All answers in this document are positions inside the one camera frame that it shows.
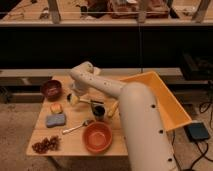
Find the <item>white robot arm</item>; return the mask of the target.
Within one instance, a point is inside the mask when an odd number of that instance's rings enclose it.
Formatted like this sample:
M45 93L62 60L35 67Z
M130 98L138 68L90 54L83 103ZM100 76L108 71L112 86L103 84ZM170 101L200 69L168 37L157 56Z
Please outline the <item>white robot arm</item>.
M143 83L94 74L90 62L70 70L74 90L93 87L118 100L121 127L132 171L179 171L151 89Z

